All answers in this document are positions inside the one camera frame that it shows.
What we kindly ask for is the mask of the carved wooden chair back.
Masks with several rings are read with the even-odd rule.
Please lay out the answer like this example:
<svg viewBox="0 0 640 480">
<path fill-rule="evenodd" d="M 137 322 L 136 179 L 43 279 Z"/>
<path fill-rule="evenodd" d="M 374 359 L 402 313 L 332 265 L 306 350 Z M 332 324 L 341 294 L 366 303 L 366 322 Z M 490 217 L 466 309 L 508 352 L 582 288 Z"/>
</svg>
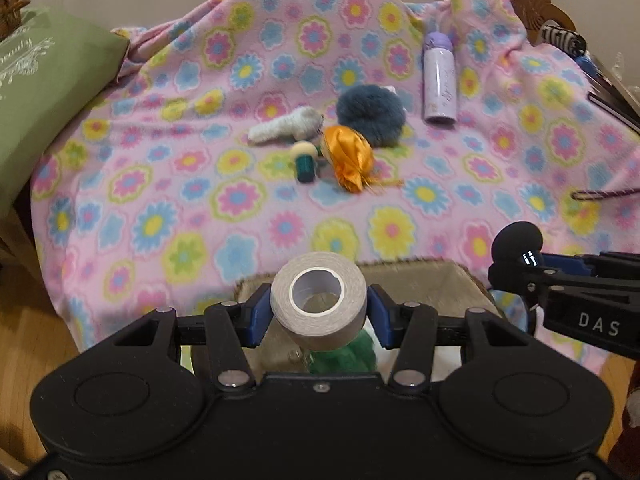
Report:
<svg viewBox="0 0 640 480">
<path fill-rule="evenodd" d="M 572 19 L 551 0 L 511 0 L 518 18 L 523 23 L 530 42 L 535 42 L 542 25 L 549 20 L 576 32 Z"/>
</svg>

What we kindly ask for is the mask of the black white striped item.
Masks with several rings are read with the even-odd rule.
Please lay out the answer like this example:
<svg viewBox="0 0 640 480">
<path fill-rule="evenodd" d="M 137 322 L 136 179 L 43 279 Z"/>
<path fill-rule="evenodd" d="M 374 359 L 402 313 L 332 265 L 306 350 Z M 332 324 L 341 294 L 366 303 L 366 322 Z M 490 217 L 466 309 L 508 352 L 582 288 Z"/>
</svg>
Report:
<svg viewBox="0 0 640 480">
<path fill-rule="evenodd" d="M 551 44 L 570 58 L 580 58 L 587 51 L 587 43 L 582 35 L 562 27 L 553 20 L 542 24 L 539 37 L 542 42 Z"/>
</svg>

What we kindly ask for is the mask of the green pillow with lettering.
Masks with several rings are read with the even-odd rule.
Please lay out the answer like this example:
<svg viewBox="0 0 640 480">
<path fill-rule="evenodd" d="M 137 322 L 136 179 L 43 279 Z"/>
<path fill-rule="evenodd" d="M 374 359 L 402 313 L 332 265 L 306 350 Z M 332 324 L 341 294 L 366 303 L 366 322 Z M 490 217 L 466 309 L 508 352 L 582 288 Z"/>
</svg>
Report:
<svg viewBox="0 0 640 480">
<path fill-rule="evenodd" d="M 1 214 L 41 154 L 117 75 L 128 40 L 52 8 L 23 14 L 1 43 Z"/>
</svg>

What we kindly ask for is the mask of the woven basket with fabric lining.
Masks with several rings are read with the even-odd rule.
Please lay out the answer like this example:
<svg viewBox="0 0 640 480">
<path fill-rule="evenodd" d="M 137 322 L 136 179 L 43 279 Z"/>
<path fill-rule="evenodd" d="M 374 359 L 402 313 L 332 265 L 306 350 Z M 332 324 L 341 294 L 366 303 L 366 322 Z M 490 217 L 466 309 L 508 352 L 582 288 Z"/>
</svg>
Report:
<svg viewBox="0 0 640 480">
<path fill-rule="evenodd" d="M 445 316 L 461 318 L 472 307 L 479 307 L 500 315 L 490 293 L 464 266 L 442 259 L 418 259 L 398 262 L 367 263 L 360 270 L 369 285 L 379 284 L 398 304 L 422 302 Z M 375 337 L 372 326 L 363 326 L 373 340 L 376 362 L 383 378 L 397 358 L 395 350 L 383 349 Z M 260 346 L 246 349 L 244 354 L 257 380 L 271 372 L 307 372 L 309 350 L 299 347 L 273 321 Z"/>
</svg>

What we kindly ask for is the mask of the brown wicker basket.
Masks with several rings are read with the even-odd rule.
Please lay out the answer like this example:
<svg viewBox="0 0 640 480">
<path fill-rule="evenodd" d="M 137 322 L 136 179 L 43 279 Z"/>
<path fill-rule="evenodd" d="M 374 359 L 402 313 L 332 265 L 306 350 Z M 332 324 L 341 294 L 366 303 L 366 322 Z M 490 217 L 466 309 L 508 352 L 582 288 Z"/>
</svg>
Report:
<svg viewBox="0 0 640 480">
<path fill-rule="evenodd" d="M 0 40 L 5 40 L 22 24 L 22 9 L 29 0 L 0 0 Z"/>
</svg>

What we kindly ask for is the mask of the lilac thermos bottle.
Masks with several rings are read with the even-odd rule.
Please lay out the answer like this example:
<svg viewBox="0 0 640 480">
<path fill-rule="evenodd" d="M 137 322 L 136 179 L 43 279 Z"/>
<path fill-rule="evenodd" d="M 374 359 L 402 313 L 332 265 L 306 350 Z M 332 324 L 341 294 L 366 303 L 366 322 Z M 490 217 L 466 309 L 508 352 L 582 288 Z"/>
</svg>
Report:
<svg viewBox="0 0 640 480">
<path fill-rule="evenodd" d="M 442 32 L 430 32 L 423 47 L 423 119 L 433 124 L 457 120 L 457 72 L 454 47 Z"/>
</svg>

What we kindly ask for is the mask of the blue fluffy fur pouch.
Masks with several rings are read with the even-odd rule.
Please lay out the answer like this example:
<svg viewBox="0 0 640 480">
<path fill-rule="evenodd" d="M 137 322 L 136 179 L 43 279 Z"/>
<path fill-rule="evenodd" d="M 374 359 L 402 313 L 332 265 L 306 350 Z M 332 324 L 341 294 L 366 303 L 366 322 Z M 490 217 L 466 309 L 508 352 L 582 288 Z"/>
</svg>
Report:
<svg viewBox="0 0 640 480">
<path fill-rule="evenodd" d="M 399 142 L 406 111 L 398 95 L 375 84 L 360 84 L 343 92 L 336 103 L 337 122 L 364 136 L 372 148 L 392 148 Z"/>
</svg>

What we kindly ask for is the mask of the pink floral fleece blanket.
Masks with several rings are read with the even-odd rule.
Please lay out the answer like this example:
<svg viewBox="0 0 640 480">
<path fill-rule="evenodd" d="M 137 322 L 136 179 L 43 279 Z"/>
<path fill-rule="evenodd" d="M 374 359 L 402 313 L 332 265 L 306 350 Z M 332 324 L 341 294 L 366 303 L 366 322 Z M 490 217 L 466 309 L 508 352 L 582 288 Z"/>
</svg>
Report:
<svg viewBox="0 0 640 480">
<path fill-rule="evenodd" d="M 507 224 L 639 248 L 639 139 L 510 0 L 208 0 L 131 29 L 32 177 L 47 291 L 88 349 L 305 252 L 486 278 Z"/>
</svg>

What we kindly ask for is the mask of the cream teal sponge stamp brush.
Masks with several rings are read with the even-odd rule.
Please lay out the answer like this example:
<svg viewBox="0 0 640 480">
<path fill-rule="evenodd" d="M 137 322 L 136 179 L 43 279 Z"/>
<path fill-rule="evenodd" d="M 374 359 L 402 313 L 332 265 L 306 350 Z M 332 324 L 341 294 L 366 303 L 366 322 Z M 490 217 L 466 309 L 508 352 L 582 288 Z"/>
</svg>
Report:
<svg viewBox="0 0 640 480">
<path fill-rule="evenodd" d="M 292 145 L 290 155 L 296 180 L 303 184 L 311 183 L 316 177 L 317 147 L 308 141 L 298 141 Z"/>
</svg>

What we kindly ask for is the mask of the orange satin drawstring pouch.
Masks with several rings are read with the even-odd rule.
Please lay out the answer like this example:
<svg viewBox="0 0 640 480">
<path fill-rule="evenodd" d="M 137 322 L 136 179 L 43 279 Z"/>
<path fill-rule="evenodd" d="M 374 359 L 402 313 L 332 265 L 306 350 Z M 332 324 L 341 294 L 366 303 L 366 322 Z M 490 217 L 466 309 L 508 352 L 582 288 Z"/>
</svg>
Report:
<svg viewBox="0 0 640 480">
<path fill-rule="evenodd" d="M 375 170 L 375 157 L 369 141 L 346 126 L 329 126 L 320 139 L 323 157 L 333 168 L 335 180 L 347 192 L 360 194 L 371 188 L 400 188 L 400 179 L 384 179 Z"/>
</svg>

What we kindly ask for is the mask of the grey tape roll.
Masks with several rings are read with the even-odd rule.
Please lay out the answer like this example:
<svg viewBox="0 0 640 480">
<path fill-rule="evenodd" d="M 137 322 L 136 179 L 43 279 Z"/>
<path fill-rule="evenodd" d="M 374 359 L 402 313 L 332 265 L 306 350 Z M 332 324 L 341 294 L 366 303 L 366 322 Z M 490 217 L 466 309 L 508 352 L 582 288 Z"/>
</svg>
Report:
<svg viewBox="0 0 640 480">
<path fill-rule="evenodd" d="M 274 277 L 274 317 L 305 350 L 332 351 L 359 334 L 367 311 L 367 283 L 355 263 L 334 252 L 308 252 Z"/>
</svg>

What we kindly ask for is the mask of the green white plush toy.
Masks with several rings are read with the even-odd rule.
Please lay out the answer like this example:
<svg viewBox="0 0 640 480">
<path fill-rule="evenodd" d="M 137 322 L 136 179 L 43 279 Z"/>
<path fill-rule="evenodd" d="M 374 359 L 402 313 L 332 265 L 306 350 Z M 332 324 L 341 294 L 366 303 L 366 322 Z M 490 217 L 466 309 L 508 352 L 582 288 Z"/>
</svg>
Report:
<svg viewBox="0 0 640 480">
<path fill-rule="evenodd" d="M 314 375 L 370 373 L 378 369 L 373 340 L 365 330 L 342 348 L 309 352 L 307 366 Z"/>
</svg>

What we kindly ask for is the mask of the dark book stack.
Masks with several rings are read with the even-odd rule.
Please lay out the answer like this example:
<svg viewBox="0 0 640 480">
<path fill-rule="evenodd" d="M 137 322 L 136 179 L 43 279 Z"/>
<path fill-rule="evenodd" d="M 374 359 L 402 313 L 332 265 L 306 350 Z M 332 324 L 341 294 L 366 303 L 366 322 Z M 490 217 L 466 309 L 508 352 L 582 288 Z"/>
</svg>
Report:
<svg viewBox="0 0 640 480">
<path fill-rule="evenodd" d="M 639 133 L 639 101 L 631 92 L 596 58 L 582 55 L 578 56 L 575 62 L 589 81 L 588 100 L 635 133 Z"/>
</svg>

